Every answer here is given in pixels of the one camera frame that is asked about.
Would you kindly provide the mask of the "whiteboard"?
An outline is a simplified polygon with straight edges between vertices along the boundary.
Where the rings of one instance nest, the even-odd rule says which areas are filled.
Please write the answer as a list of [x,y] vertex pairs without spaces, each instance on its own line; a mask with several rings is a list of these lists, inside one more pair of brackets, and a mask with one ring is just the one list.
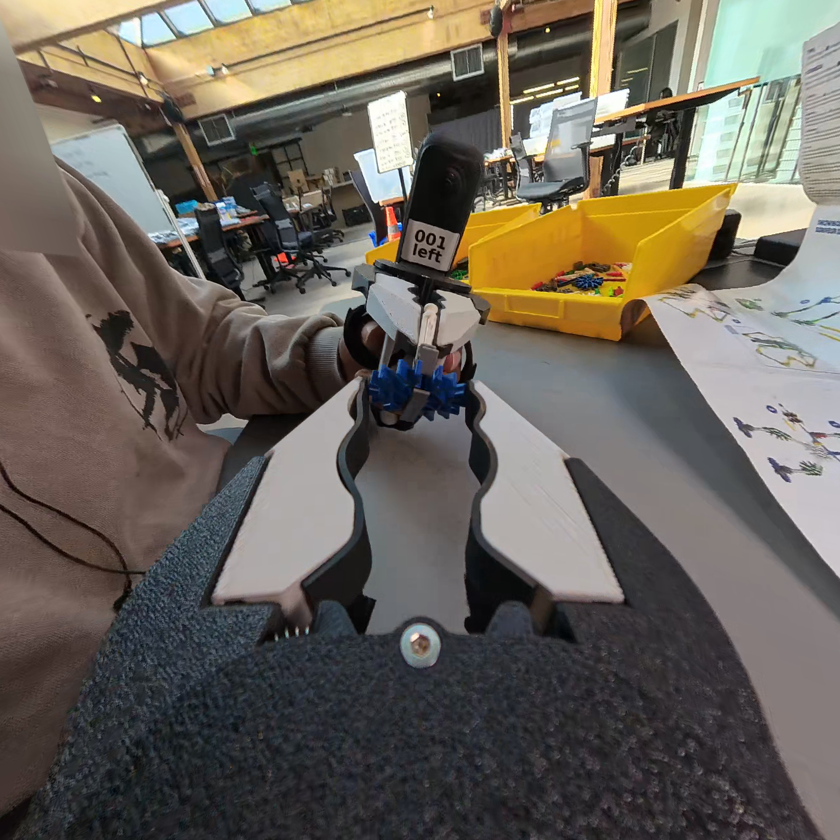
[[165,209],[123,126],[110,125],[49,145],[55,157],[108,194],[155,242],[179,238],[172,211]]

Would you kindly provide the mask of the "black office chair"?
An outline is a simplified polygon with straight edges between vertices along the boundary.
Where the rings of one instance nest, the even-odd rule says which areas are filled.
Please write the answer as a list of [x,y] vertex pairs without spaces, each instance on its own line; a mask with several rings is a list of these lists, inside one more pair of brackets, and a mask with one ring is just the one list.
[[322,257],[322,247],[314,234],[308,230],[299,230],[292,220],[286,205],[269,183],[263,183],[252,189],[255,200],[268,216],[275,233],[273,238],[266,237],[274,248],[272,256],[277,259],[278,272],[268,281],[269,290],[279,280],[293,282],[300,294],[306,293],[306,286],[311,279],[327,280],[331,286],[338,286],[333,273],[340,271],[351,277],[349,269],[327,264]]
[[591,180],[590,148],[596,110],[596,98],[553,110],[540,181],[531,173],[531,159],[521,135],[511,136],[510,149],[518,168],[518,200],[538,203],[540,215],[545,215],[567,206],[572,196],[585,193]]

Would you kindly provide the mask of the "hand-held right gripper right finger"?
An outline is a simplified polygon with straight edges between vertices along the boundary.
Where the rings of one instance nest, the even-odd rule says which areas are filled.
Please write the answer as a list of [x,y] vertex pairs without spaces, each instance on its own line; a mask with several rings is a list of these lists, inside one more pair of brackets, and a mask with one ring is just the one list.
[[505,602],[539,621],[566,603],[625,604],[569,456],[484,383],[466,395],[479,482],[465,548],[468,620],[489,621]]

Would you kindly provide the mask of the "blue snowflake toy connector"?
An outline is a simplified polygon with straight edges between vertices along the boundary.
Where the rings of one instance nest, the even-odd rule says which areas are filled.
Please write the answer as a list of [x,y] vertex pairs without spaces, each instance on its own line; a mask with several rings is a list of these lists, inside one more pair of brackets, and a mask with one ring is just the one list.
[[467,405],[467,384],[456,373],[445,373],[443,365],[426,373],[421,360],[409,364],[402,358],[371,374],[369,395],[380,413],[395,415],[398,424],[413,425],[421,418],[459,415]]

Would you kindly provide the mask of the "pile of toy pieces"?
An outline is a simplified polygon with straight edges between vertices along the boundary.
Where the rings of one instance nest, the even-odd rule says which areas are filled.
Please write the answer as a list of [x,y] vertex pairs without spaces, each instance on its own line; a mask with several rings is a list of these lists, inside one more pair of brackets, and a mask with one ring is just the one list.
[[560,294],[581,294],[588,297],[622,298],[633,264],[616,262],[574,263],[572,268],[558,272],[553,278],[535,283],[532,291]]

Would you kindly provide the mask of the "dark flat device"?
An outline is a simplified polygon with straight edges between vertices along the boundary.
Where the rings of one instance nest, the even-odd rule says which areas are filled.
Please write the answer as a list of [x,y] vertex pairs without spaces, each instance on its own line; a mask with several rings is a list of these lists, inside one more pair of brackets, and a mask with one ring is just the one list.
[[752,258],[773,266],[788,266],[797,256],[806,233],[806,228],[767,234],[760,237]]

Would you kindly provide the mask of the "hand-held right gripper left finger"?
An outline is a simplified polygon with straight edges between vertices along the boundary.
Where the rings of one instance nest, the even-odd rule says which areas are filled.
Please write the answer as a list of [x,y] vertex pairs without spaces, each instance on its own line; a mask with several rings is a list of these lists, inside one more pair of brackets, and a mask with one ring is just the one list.
[[354,379],[279,441],[226,549],[211,603],[272,603],[309,621],[364,599],[371,544],[356,478],[370,455],[366,379]]

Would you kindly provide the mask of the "person's left hand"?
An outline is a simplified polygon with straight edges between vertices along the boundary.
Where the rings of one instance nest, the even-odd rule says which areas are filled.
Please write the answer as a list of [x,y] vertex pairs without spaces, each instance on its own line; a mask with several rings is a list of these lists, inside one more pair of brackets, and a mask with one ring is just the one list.
[[386,338],[384,330],[373,320],[345,329],[342,364],[347,380],[377,369]]

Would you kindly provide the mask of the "printed instruction sheet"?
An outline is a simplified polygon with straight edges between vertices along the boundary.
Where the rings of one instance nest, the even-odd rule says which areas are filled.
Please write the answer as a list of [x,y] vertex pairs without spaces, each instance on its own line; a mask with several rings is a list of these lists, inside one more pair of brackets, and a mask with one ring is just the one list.
[[802,51],[798,170],[815,210],[758,287],[687,284],[645,298],[708,405],[839,574],[839,25]]

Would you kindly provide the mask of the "background table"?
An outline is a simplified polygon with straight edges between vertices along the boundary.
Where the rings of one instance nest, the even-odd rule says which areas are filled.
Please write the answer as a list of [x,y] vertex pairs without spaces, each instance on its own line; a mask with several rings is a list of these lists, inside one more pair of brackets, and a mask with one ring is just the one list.
[[621,149],[625,135],[637,130],[639,125],[647,123],[648,118],[653,118],[660,112],[673,112],[684,115],[679,122],[675,144],[675,159],[668,186],[669,190],[682,188],[686,179],[690,142],[698,109],[718,102],[733,92],[753,88],[759,82],[760,77],[748,77],[724,85],[704,88],[670,98],[660,98],[595,118],[594,125],[602,134],[613,133],[616,138],[612,148],[607,150],[608,154],[605,162],[602,163],[601,184],[593,187],[594,192],[592,195],[617,195],[619,177],[623,167]]

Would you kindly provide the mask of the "black device with green lights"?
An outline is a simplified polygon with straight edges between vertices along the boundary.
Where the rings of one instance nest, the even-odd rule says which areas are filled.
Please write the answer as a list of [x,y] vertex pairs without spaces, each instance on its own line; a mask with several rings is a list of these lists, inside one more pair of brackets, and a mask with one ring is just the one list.
[[721,220],[721,225],[712,241],[708,262],[727,259],[732,253],[739,233],[742,215],[735,209],[728,209]]

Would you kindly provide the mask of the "short grey toy rod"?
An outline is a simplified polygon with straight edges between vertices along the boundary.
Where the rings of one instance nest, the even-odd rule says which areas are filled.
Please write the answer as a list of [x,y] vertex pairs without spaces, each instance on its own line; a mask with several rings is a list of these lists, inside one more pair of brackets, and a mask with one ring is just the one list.
[[432,395],[434,373],[438,368],[438,347],[435,338],[439,308],[428,303],[423,308],[419,325],[414,362],[406,367],[406,383],[411,391],[402,410],[401,419],[413,426],[424,415]]

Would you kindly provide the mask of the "grey desk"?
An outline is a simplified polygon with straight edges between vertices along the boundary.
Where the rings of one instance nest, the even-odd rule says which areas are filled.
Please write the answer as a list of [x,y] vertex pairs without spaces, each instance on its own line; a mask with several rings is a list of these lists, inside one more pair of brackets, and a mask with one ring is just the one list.
[[[787,517],[647,318],[620,343],[489,323],[477,375],[582,459],[682,564],[747,668],[780,754],[838,838],[838,578]],[[376,600],[369,629],[425,615],[464,631],[477,484],[462,418],[372,432],[358,481]]]

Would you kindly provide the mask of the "yellow plastic bin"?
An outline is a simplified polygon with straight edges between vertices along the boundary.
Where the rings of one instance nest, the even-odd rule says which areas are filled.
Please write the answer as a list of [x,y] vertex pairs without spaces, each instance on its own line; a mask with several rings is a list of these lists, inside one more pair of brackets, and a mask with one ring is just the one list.
[[[494,208],[484,212],[472,213],[469,216],[465,232],[455,252],[453,266],[469,257],[469,248],[481,239],[504,229],[513,229],[539,216],[539,203],[519,204]],[[385,244],[366,252],[364,261],[372,266],[378,259],[395,261],[397,242],[388,241]]]
[[[468,283],[489,320],[619,341],[648,315],[646,298],[707,263],[734,183],[579,201],[499,228],[469,247]],[[614,266],[605,291],[539,291],[574,264]]]

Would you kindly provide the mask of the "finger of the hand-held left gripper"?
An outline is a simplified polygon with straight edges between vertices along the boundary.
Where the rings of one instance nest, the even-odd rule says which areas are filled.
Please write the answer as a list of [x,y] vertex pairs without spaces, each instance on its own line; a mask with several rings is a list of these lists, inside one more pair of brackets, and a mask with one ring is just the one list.
[[442,297],[434,342],[438,357],[460,350],[473,338],[480,324],[481,313],[472,297]]
[[365,309],[372,320],[383,330],[385,339],[377,367],[392,367],[395,353],[414,365],[422,356],[419,347],[421,324],[424,314],[422,295],[424,280],[406,279],[390,274],[374,274],[366,293]]

